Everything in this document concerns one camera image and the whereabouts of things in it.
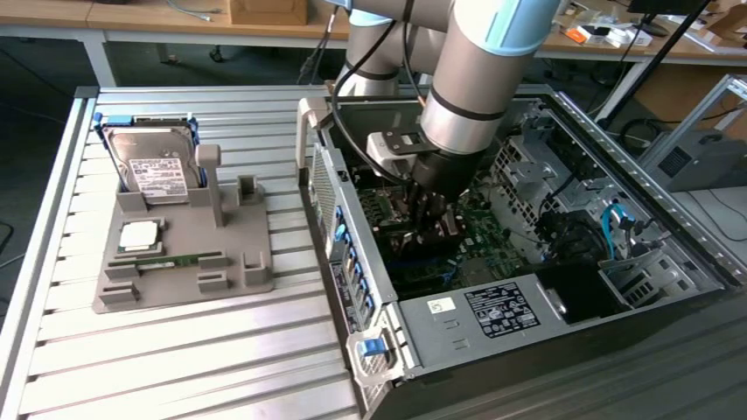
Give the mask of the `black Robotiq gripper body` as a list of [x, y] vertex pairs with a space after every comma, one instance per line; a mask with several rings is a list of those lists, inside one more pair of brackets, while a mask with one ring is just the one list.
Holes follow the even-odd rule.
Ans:
[[483, 156], [483, 150], [467, 155], [444, 150], [420, 154], [411, 172], [419, 191], [433, 193], [447, 203], [453, 203], [475, 178]]

